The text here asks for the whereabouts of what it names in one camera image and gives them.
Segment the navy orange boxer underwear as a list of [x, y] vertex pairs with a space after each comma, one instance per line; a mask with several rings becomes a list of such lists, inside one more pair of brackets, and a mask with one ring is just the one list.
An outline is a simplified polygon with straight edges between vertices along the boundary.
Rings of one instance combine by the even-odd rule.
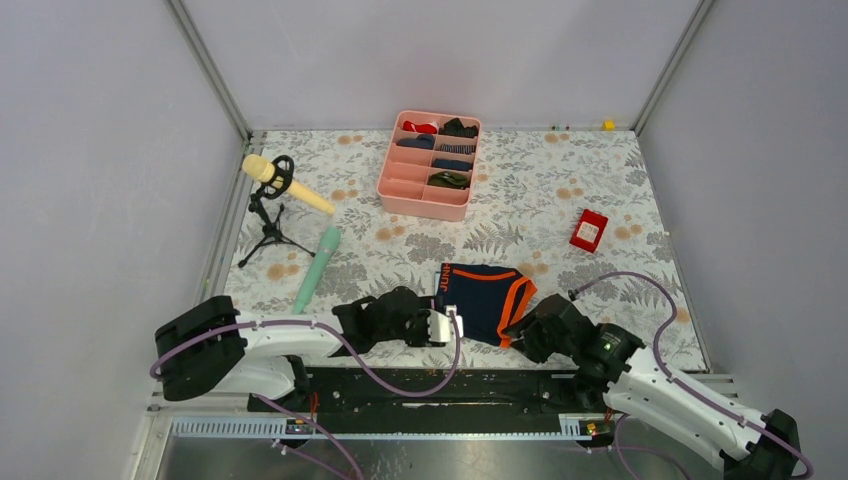
[[517, 324], [537, 293], [530, 277], [514, 268], [444, 263], [435, 290], [435, 306], [457, 309], [463, 336], [507, 349], [505, 330]]

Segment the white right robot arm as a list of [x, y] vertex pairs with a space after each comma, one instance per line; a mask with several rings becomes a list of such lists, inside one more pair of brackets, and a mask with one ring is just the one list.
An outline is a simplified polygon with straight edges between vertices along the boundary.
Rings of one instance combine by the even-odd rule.
[[638, 336], [595, 324], [552, 295], [502, 334], [530, 360], [554, 354], [577, 366], [573, 396], [583, 410], [604, 406], [641, 420], [687, 446], [726, 479], [791, 479], [800, 461], [795, 419], [762, 413], [719, 394], [661, 361]]

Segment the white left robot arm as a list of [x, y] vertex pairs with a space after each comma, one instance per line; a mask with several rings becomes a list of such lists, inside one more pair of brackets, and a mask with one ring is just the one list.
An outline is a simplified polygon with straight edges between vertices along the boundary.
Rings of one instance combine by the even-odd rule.
[[249, 393], [296, 411], [310, 397], [305, 359], [347, 356], [362, 364], [364, 354], [380, 343], [444, 347], [462, 335], [456, 306], [438, 306], [435, 298], [406, 287], [328, 313], [279, 319], [241, 312], [230, 297], [219, 295], [155, 331], [158, 357], [150, 375], [171, 402], [210, 392]]

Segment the mint green microphone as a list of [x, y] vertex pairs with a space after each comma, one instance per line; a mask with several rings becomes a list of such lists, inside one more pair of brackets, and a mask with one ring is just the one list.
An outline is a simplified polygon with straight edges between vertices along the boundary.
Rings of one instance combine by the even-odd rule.
[[303, 313], [311, 302], [329, 261], [339, 247], [340, 241], [341, 230], [337, 227], [328, 227], [322, 234], [313, 260], [295, 296], [293, 314]]

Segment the red small box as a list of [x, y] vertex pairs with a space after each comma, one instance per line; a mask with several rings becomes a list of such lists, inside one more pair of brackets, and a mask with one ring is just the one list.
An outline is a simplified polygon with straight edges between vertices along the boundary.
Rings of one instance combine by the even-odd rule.
[[609, 219], [590, 209], [581, 213], [569, 243], [581, 250], [595, 253], [600, 245]]

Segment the floral table mat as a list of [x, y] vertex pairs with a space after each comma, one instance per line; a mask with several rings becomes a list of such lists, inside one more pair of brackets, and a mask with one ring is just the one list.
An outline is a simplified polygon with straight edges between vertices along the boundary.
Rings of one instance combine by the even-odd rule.
[[[312, 312], [398, 286], [430, 295], [445, 262], [512, 267], [531, 278], [539, 297], [586, 285], [579, 309], [645, 341], [661, 340], [662, 357], [677, 368], [709, 367], [687, 303], [670, 236], [662, 223], [642, 151], [628, 131], [489, 131], [472, 200], [459, 222], [386, 212], [377, 181], [388, 151], [386, 130], [269, 133], [263, 153], [296, 163], [297, 178], [336, 206], [326, 216], [289, 197], [283, 231], [309, 250], [330, 225], [340, 246], [309, 304]], [[595, 253], [569, 243], [584, 209], [609, 219]], [[294, 246], [260, 249], [260, 219], [247, 214], [224, 291], [245, 311], [292, 311], [309, 267]]]

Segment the pink compartment organizer box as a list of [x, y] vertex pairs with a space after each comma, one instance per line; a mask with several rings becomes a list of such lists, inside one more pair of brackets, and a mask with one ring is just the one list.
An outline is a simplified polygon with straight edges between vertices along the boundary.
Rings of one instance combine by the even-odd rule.
[[[404, 121], [414, 123], [437, 122], [439, 129], [452, 118], [460, 118], [465, 125], [479, 126], [476, 138], [460, 138], [435, 134], [433, 150], [405, 148], [395, 144], [398, 139], [416, 137], [419, 133], [401, 129]], [[481, 138], [483, 128], [479, 119], [469, 116], [443, 114], [419, 110], [404, 110], [395, 120], [388, 151], [377, 181], [377, 194], [381, 204], [389, 213], [416, 216], [434, 220], [458, 222], [466, 217], [468, 206], [473, 197], [475, 175], [482, 151]], [[476, 144], [473, 155], [459, 155], [438, 151], [442, 144]], [[470, 178], [471, 184], [465, 190], [439, 188], [427, 185], [430, 175], [440, 171], [454, 171], [432, 168], [436, 158], [464, 160], [473, 163], [468, 172], [455, 171]]]

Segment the blue rolled garment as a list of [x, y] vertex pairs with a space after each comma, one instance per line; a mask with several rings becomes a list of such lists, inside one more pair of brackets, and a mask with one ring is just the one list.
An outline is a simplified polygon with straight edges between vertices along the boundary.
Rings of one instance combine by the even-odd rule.
[[431, 163], [432, 168], [468, 172], [473, 169], [473, 163], [464, 160], [436, 158]]

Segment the navy rolled garment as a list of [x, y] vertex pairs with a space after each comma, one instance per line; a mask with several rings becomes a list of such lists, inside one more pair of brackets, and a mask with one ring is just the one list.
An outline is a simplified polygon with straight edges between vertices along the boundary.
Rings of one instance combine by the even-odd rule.
[[419, 134], [416, 137], [398, 139], [395, 144], [405, 148], [417, 148], [424, 150], [433, 150], [435, 146], [435, 136], [431, 134]]

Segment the striped rolled garment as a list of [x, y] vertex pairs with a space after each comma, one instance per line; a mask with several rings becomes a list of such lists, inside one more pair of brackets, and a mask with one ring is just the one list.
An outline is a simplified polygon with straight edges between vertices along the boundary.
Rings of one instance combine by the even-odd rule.
[[473, 155], [476, 152], [476, 148], [476, 144], [442, 144], [437, 150], [459, 155]]

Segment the black tripod microphone stand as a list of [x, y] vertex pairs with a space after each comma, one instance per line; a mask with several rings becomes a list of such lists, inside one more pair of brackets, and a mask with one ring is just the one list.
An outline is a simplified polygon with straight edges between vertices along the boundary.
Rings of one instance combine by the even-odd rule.
[[269, 199], [264, 194], [260, 193], [260, 184], [249, 196], [249, 203], [247, 210], [249, 213], [256, 214], [261, 220], [261, 231], [263, 233], [262, 239], [245, 255], [243, 259], [241, 259], [237, 266], [239, 268], [244, 268], [249, 260], [257, 253], [260, 249], [273, 245], [289, 245], [294, 246], [303, 252], [305, 252], [310, 257], [314, 257], [315, 252], [307, 249], [303, 245], [297, 243], [293, 239], [286, 236], [280, 226], [280, 217], [282, 213], [285, 211], [285, 206], [281, 204], [279, 206], [278, 212], [274, 217], [271, 217], [265, 208], [264, 201], [265, 200], [276, 200]]

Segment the red rolled garment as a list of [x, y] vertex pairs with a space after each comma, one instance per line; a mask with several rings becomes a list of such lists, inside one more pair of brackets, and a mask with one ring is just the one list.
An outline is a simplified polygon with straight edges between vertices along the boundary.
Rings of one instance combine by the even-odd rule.
[[439, 132], [439, 125], [437, 122], [414, 123], [412, 121], [406, 120], [401, 125], [401, 129], [407, 132], [435, 135]]

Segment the black rolled garment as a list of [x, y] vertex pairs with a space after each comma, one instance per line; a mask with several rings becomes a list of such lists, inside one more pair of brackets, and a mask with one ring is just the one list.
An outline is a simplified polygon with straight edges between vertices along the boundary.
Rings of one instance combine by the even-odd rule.
[[472, 139], [479, 135], [479, 126], [475, 124], [465, 125], [460, 118], [452, 118], [441, 126], [438, 134]]

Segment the yellow microphone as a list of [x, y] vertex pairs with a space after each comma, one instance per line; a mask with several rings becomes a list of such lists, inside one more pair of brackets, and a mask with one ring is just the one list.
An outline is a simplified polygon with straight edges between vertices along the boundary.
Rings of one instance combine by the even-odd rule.
[[269, 199], [287, 194], [327, 215], [336, 211], [333, 203], [294, 178], [295, 163], [287, 155], [269, 160], [258, 154], [249, 154], [243, 159], [241, 168], [260, 184], [260, 193]]

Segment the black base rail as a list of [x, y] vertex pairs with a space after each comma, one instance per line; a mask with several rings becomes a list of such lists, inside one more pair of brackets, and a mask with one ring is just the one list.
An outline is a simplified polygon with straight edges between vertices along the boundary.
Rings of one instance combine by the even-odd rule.
[[250, 397], [251, 413], [284, 407], [335, 434], [543, 435], [577, 420], [583, 433], [612, 432], [617, 415], [570, 371], [462, 369], [438, 392], [406, 397], [363, 370], [308, 367], [293, 392], [271, 405]]

